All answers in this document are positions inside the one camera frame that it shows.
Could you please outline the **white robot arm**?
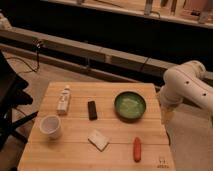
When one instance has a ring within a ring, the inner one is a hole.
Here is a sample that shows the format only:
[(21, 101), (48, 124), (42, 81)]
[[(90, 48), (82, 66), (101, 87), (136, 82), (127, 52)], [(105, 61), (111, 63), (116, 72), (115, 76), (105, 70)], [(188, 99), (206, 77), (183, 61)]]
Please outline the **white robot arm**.
[(196, 60), (170, 67), (164, 72), (164, 85), (158, 92), (163, 124), (172, 119), (173, 110), (183, 99), (188, 99), (207, 112), (213, 127), (213, 87), (202, 81), (205, 72), (205, 66)]

